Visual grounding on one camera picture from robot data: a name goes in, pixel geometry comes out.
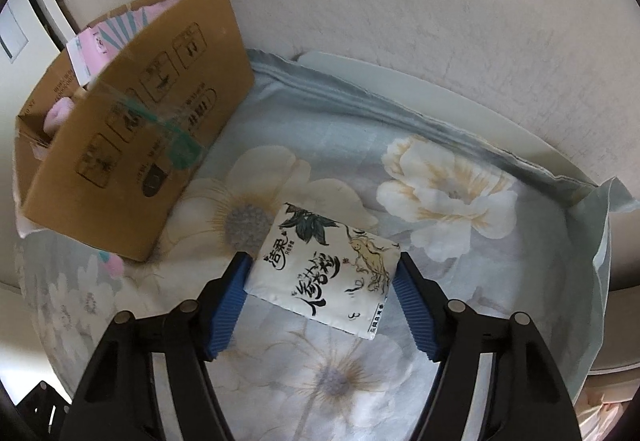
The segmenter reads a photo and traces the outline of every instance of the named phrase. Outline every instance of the white tissue packet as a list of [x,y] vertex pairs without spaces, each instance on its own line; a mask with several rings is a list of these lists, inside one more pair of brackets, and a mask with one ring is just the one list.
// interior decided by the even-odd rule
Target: white tissue packet
[[399,260],[399,244],[285,203],[244,289],[372,340]]

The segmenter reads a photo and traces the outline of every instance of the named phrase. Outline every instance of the blue gripper pad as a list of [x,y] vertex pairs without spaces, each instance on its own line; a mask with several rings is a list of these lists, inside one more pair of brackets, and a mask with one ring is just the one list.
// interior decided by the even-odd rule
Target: blue gripper pad
[[402,258],[398,263],[393,284],[416,347],[426,353],[431,361],[440,361],[436,322]]
[[217,309],[211,316],[209,342],[206,346],[207,354],[211,358],[217,357],[221,351],[224,351],[231,340],[231,334],[234,332],[238,316],[246,300],[244,281],[252,264],[253,259],[249,255],[237,253],[229,267],[226,268],[225,274],[218,279],[222,284],[221,291],[224,293],[220,297]]

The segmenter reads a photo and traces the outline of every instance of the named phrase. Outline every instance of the pink package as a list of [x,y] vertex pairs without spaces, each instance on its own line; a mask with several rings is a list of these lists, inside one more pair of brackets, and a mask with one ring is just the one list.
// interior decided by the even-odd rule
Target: pink package
[[86,85],[95,78],[136,33],[180,1],[163,0],[107,18],[70,40],[66,48],[79,84]]

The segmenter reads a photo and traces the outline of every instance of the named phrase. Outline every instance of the cardboard box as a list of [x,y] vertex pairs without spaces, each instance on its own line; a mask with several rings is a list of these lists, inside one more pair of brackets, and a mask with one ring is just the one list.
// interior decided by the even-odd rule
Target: cardboard box
[[[159,1],[137,0],[104,18]],[[24,216],[144,261],[253,83],[229,0],[181,0],[133,38],[86,96],[63,51],[16,119]],[[63,96],[79,101],[49,140],[44,117]]]

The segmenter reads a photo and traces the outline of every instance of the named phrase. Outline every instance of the light blue fabric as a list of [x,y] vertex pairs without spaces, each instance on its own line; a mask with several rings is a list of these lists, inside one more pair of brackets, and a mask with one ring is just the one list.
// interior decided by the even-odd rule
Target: light blue fabric
[[[96,250],[50,231],[20,246],[22,291],[69,391],[116,310],[161,313],[196,296],[233,247],[259,246],[263,217],[288,198],[394,239],[447,296],[478,312],[528,312],[575,397],[602,343],[607,215],[638,206],[624,186],[555,178],[336,78],[266,53],[250,57],[254,88],[146,264],[110,278]],[[393,293],[371,342],[249,297],[209,373],[238,440],[401,440],[435,366],[415,349]],[[481,374],[485,386],[488,367]],[[264,413],[243,409],[256,402],[268,404]],[[481,408],[475,403],[468,439]],[[170,407],[165,414],[174,439]]]

